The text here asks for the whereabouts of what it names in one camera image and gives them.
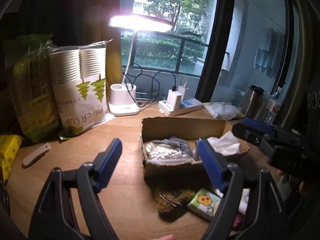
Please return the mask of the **person's hand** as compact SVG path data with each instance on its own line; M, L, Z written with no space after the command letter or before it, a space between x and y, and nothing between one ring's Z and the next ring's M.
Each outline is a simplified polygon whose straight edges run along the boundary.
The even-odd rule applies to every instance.
M286 175L286 173L283 172L283 171L281 171L281 170L278 170L278 171L277 171L277 174L278 174L279 176L284 176L284 175ZM304 183L304 182L302 181L301 184L300 184L300 186L299 186L299 193L300 193L301 195L303 195L303 196L306 196L306 195L309 194L309 192L310 192L310 190L307 189L306 183Z

